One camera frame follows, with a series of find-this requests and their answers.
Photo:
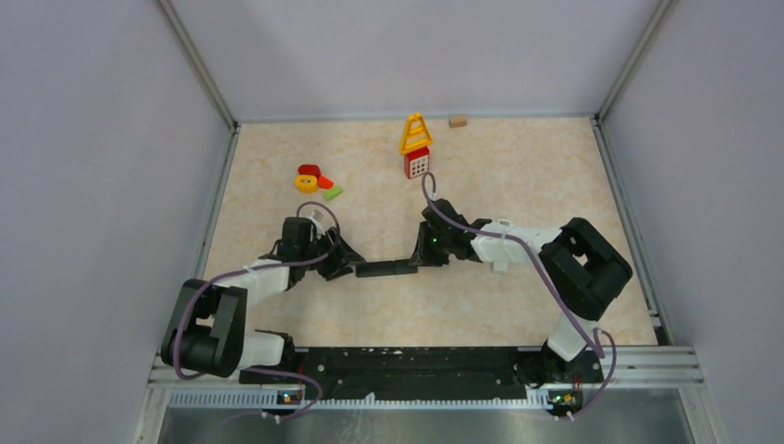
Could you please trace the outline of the black TV remote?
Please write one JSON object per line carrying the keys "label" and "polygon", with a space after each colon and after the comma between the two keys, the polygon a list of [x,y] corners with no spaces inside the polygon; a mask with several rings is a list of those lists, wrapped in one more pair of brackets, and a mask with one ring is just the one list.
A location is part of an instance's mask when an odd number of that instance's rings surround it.
{"label": "black TV remote", "polygon": [[416,274],[418,267],[408,260],[366,262],[355,266],[357,278],[379,278]]}

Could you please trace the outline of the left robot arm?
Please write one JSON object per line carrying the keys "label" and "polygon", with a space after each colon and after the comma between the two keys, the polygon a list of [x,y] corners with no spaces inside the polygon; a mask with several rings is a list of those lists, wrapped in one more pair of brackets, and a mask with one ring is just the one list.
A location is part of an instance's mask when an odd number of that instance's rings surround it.
{"label": "left robot arm", "polygon": [[270,253],[214,280],[191,278],[182,284],[160,347],[161,360],[178,366],[186,378],[228,377],[239,368],[259,364],[270,379],[285,382],[297,367],[294,354],[285,350],[287,338],[247,332],[249,308],[292,289],[310,271],[330,281],[364,261],[337,227],[323,228],[312,217],[290,216]]}

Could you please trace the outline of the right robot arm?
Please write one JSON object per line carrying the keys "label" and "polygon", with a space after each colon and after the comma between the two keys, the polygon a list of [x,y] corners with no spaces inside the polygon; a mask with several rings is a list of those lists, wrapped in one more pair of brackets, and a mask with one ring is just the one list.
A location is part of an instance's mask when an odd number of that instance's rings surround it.
{"label": "right robot arm", "polygon": [[497,273],[512,264],[531,265],[538,273],[561,311],[542,356],[549,378],[568,380],[586,348],[604,356],[598,322],[633,272],[589,221],[574,217],[561,228],[523,228],[501,219],[468,223],[446,199],[429,202],[422,216],[411,258],[417,266],[442,266],[455,258],[488,263]]}

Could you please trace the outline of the green toy block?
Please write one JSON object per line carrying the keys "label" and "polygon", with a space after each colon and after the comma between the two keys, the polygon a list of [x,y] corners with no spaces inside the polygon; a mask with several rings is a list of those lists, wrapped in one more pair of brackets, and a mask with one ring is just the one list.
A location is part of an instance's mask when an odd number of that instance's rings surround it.
{"label": "green toy block", "polygon": [[342,192],[343,192],[343,189],[341,187],[335,185],[335,186],[325,190],[324,193],[323,193],[323,196],[324,196],[326,201],[330,202],[330,201],[336,199],[339,195],[341,195]]}

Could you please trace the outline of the orange triangular toy block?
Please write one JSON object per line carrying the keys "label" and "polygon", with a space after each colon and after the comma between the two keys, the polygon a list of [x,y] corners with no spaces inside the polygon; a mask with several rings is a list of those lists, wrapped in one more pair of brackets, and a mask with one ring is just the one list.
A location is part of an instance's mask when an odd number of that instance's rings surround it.
{"label": "orange triangular toy block", "polygon": [[329,190],[335,186],[334,182],[326,176],[319,176],[317,184],[322,190]]}

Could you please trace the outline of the yellow traffic light block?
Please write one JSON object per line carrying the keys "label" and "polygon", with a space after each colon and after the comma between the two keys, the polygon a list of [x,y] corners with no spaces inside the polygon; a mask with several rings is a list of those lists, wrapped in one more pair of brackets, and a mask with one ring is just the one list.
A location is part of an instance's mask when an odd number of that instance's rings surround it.
{"label": "yellow traffic light block", "polygon": [[295,178],[295,186],[298,191],[307,194],[316,193],[321,189],[319,178],[314,175],[298,175]]}

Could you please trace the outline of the red window toy block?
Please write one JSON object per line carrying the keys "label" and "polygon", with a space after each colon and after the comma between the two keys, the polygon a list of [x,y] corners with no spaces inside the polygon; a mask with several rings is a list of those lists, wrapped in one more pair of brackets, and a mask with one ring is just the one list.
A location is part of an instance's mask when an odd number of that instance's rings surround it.
{"label": "red window toy block", "polygon": [[430,170],[430,150],[427,146],[403,155],[404,173],[408,179],[417,178]]}

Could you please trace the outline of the red rounded toy block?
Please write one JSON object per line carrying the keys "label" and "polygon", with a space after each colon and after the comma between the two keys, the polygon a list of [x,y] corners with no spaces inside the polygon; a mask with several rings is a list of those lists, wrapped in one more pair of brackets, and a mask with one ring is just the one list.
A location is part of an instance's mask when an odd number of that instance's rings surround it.
{"label": "red rounded toy block", "polygon": [[321,177],[321,168],[314,164],[303,164],[298,167],[298,174],[302,176],[313,176],[316,179]]}

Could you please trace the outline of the small wooden cube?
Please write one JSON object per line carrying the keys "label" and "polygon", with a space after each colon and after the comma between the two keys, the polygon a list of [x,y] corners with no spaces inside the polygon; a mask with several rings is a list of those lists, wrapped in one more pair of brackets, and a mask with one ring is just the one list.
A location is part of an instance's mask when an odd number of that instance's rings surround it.
{"label": "small wooden cube", "polygon": [[468,124],[466,116],[452,116],[448,119],[448,125],[451,129],[464,128]]}

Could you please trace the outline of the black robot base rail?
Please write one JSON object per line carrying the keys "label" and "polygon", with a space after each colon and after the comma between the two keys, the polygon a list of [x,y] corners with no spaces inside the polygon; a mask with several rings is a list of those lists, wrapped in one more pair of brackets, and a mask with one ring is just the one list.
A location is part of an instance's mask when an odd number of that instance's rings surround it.
{"label": "black robot base rail", "polygon": [[285,339],[282,360],[239,372],[244,385],[293,384],[279,401],[522,401],[553,388],[545,404],[557,414],[577,412],[582,389],[605,373],[592,351],[569,362],[547,347],[312,347]]}

